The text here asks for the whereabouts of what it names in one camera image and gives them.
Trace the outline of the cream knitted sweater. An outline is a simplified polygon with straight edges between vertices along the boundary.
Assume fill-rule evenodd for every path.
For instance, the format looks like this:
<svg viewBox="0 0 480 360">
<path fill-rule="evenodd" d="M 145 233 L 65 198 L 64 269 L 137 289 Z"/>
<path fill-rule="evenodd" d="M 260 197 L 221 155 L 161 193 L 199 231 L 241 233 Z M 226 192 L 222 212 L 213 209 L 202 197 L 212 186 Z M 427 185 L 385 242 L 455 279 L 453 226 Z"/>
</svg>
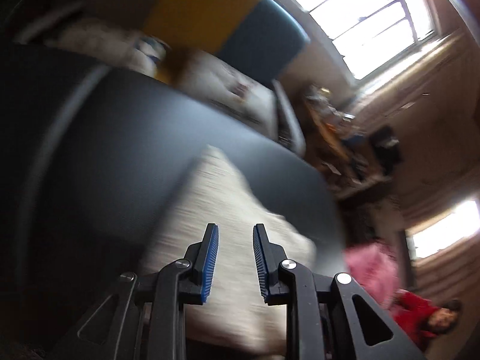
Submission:
<svg viewBox="0 0 480 360">
<path fill-rule="evenodd" d="M 146 249 L 140 271 L 157 272 L 183 257 L 189 245 L 202 240 L 209 223 L 219 227 L 211 294 L 205 305 L 185 308 L 186 335 L 253 355 L 282 355 L 287 310 L 267 306 L 260 294 L 252 231 L 263 224 L 270 242 L 306 267 L 313 266 L 316 248 L 283 216 L 264 208 L 221 150 L 208 146 L 194 161 Z"/>
</svg>

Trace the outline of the pink garment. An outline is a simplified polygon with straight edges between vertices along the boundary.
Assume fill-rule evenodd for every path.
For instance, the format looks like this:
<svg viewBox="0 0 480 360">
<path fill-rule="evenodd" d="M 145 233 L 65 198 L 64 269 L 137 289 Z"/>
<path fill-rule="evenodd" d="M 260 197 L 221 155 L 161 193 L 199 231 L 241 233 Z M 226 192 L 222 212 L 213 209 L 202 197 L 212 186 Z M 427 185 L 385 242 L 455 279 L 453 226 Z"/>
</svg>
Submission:
<svg viewBox="0 0 480 360">
<path fill-rule="evenodd" d="M 384 310 L 391 308 L 400 287 L 398 264 L 383 241 L 358 244 L 343 252 L 347 271 Z"/>
</svg>

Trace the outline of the person in red jacket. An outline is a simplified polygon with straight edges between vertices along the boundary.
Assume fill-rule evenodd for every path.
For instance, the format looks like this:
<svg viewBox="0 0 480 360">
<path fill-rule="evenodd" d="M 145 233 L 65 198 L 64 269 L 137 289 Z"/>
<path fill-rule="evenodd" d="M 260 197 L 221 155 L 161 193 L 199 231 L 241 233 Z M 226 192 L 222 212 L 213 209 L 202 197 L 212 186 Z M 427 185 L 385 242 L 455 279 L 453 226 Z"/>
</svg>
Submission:
<svg viewBox="0 0 480 360">
<path fill-rule="evenodd" d="M 399 289 L 391 306 L 393 320 L 425 353 L 433 340 L 447 335 L 459 323 L 463 303 L 452 299 L 442 306 L 405 289 Z"/>
</svg>

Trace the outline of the cluttered wooden side table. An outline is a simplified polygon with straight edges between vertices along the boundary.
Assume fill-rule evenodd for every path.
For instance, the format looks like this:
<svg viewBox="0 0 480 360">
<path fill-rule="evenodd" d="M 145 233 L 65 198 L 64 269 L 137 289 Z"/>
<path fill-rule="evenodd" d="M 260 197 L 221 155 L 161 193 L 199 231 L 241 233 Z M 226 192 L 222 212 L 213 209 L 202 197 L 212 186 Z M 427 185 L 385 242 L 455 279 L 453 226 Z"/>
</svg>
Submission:
<svg viewBox="0 0 480 360">
<path fill-rule="evenodd" d="M 308 86 L 299 96 L 304 112 L 306 160 L 344 201 L 367 191 L 387 189 L 402 163 L 400 141 L 388 125 L 366 133 L 354 115 L 338 111 L 329 91 Z"/>
</svg>

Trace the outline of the white deer print cushion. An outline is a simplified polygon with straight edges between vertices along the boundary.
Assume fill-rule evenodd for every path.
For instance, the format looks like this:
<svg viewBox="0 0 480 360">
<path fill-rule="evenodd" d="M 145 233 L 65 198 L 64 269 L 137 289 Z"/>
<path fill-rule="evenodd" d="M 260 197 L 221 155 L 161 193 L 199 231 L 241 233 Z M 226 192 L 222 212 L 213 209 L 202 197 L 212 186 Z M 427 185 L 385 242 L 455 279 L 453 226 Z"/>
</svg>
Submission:
<svg viewBox="0 0 480 360">
<path fill-rule="evenodd" d="M 278 113 L 275 93 L 202 50 L 190 54 L 176 88 L 217 108 L 275 141 Z"/>
</svg>

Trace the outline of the blue triangle pattern cushion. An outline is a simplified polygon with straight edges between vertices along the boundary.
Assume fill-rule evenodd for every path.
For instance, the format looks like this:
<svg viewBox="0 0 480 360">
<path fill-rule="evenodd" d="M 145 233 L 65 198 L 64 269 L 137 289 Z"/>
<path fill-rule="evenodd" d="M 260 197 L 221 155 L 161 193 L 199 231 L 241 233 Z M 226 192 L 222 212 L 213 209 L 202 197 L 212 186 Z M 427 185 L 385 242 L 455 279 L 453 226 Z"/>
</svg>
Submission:
<svg viewBox="0 0 480 360">
<path fill-rule="evenodd" d="M 61 50 L 86 55 L 117 68 L 154 77 L 168 46 L 155 37 L 94 18 L 68 26 L 55 41 Z"/>
</svg>

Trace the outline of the bright barred window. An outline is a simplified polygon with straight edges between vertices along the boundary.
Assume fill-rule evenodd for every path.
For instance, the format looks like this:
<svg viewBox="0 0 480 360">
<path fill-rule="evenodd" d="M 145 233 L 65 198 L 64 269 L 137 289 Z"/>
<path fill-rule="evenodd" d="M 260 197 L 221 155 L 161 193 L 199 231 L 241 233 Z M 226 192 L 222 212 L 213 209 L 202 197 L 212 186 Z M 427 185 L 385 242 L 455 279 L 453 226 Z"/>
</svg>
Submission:
<svg viewBox="0 0 480 360">
<path fill-rule="evenodd" d="M 427 0 L 292 0 L 326 35 L 355 81 L 366 80 L 432 38 Z"/>
</svg>

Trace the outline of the yellow blue grey sofa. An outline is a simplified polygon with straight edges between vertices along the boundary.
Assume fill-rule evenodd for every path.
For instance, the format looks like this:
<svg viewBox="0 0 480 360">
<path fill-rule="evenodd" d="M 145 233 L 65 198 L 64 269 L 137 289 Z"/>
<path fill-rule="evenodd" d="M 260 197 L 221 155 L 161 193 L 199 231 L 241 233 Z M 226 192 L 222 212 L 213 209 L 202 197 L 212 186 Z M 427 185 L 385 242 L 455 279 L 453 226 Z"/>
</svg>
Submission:
<svg viewBox="0 0 480 360">
<path fill-rule="evenodd" d="M 155 0 L 142 30 L 174 50 L 203 50 L 262 84 L 310 42 L 274 0 Z"/>
</svg>

